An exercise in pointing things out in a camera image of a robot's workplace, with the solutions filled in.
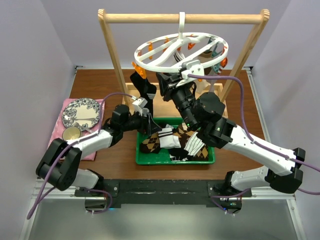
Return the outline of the wooden hanger rack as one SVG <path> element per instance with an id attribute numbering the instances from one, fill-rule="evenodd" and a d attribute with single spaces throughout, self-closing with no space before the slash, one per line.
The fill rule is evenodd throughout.
<path id="1" fill-rule="evenodd" d="M 154 100 L 152 115 L 155 118 L 181 117 L 192 120 L 208 114 L 222 118 L 225 115 L 225 100 L 232 88 L 232 79 L 239 75 L 253 47 L 270 17 L 263 9 L 260 14 L 138 14 L 106 13 L 98 10 L 98 20 L 115 69 L 117 80 L 124 94 L 125 103 L 135 112 L 145 114 L 147 109 L 129 96 L 118 58 L 117 48 L 110 24 L 178 24 L 177 33 L 156 37 L 141 44 L 134 51 L 134 84 L 144 83 L 147 72 L 155 72 L 157 92 L 164 102 Z M 253 28 L 234 64 L 221 91 L 214 91 L 213 81 L 222 78 L 219 73 L 227 60 L 229 44 L 223 38 L 205 32 L 186 32 L 186 24 L 252 24 Z M 206 69 L 217 70 L 207 75 Z"/>

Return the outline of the black blue sports sock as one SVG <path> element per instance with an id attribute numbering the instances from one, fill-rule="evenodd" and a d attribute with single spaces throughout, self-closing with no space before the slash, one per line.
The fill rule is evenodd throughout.
<path id="1" fill-rule="evenodd" d="M 145 107 L 149 110 L 150 114 L 154 115 L 153 99 L 156 96 L 157 87 L 149 82 L 146 78 L 142 78 L 136 71 L 130 75 L 130 80 L 134 87 L 138 90 L 140 97 L 147 100 Z"/>

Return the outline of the white round clip hanger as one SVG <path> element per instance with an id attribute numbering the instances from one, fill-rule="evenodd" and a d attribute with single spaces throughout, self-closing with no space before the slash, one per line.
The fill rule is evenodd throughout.
<path id="1" fill-rule="evenodd" d="M 147 77 L 146 70 L 179 72 L 184 62 L 199 60 L 198 56 L 205 51 L 212 51 L 212 60 L 201 63 L 204 69 L 216 65 L 224 68 L 228 64 L 229 45 L 223 38 L 205 32 L 184 32 L 185 23 L 186 14 L 180 12 L 178 33 L 154 38 L 135 50 L 131 64 L 142 78 Z M 175 62 L 176 50 L 182 51 L 185 59 Z"/>

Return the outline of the green plastic bin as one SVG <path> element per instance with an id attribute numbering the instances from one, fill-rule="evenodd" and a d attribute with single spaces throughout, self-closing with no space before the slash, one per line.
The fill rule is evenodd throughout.
<path id="1" fill-rule="evenodd" d="M 170 125 L 174 129 L 177 128 L 180 124 L 184 124 L 182 118 L 177 117 L 158 117 L 155 118 L 154 121 L 158 125 Z M 137 144 L 136 144 L 136 154 L 135 154 L 135 162 L 138 165 L 210 165 L 214 164 L 216 162 L 216 155 L 215 150 L 212 147 L 208 146 L 208 152 L 209 152 L 209 161 L 171 161 L 170 160 L 170 154 L 168 152 L 168 149 L 161 148 L 160 152 L 158 154 L 155 153 L 142 153 L 140 152 L 140 144 L 145 140 L 149 138 L 146 134 L 138 133 L 137 134 Z"/>

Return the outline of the beige tan sock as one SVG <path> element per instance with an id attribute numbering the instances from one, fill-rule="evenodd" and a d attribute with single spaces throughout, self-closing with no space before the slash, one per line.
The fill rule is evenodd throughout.
<path id="1" fill-rule="evenodd" d="M 198 56 L 198 59 L 200 60 L 201 63 L 205 63 L 205 62 L 208 62 L 210 60 L 212 60 L 212 51 L 205 51 L 203 53 L 201 53 L 199 56 Z"/>

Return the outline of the white black banded sock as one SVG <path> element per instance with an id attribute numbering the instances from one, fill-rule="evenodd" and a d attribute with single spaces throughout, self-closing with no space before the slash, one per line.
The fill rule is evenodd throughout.
<path id="1" fill-rule="evenodd" d="M 173 54 L 173 59 L 175 60 L 176 63 L 184 60 L 186 57 L 184 53 L 181 50 L 176 50 Z"/>

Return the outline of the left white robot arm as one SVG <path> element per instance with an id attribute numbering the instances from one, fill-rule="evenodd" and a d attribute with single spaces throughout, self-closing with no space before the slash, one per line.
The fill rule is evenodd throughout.
<path id="1" fill-rule="evenodd" d="M 36 175 L 60 191 L 69 187 L 85 188 L 92 196 L 104 190 L 102 176 L 92 170 L 79 168 L 80 161 L 88 155 L 117 144 L 124 132 L 137 130 L 148 136 L 161 127 L 153 120 L 147 108 L 142 113 L 130 114 L 129 107 L 117 105 L 109 121 L 89 135 L 65 141 L 54 139 L 36 168 Z"/>

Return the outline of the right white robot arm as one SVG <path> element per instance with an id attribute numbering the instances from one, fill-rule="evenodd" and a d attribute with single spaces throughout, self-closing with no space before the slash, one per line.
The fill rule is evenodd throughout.
<path id="1" fill-rule="evenodd" d="M 188 130 L 207 146 L 236 152 L 250 158 L 262 166 L 246 171 L 229 171 L 224 183 L 215 190 L 220 195 L 235 196 L 239 192 L 256 187 L 293 194 L 303 181 L 301 163 L 306 152 L 273 145 L 251 135 L 247 127 L 237 125 L 223 117 L 225 105 L 213 92 L 205 92 L 199 97 L 191 92 L 192 82 L 180 84 L 182 76 L 170 73 L 156 73 L 160 94 L 165 102 L 173 101 Z"/>

